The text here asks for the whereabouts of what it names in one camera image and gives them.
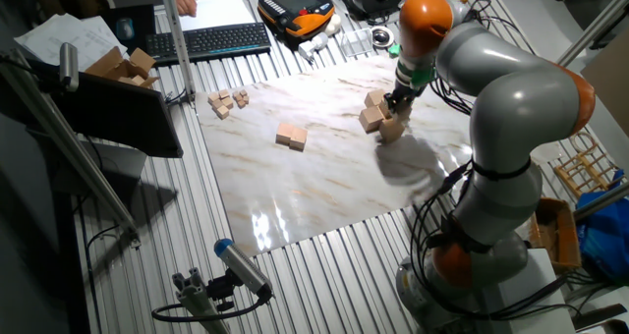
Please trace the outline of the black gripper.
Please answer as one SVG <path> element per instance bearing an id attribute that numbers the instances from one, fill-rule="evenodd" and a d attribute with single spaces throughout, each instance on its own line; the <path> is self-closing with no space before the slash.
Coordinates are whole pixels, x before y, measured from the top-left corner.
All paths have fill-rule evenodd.
<path id="1" fill-rule="evenodd" d="M 410 116 L 413 101 L 417 96 L 417 92 L 409 86 L 397 85 L 390 93 L 384 95 L 384 102 L 389 112 L 393 112 L 394 107 L 406 107 L 404 114 Z"/>

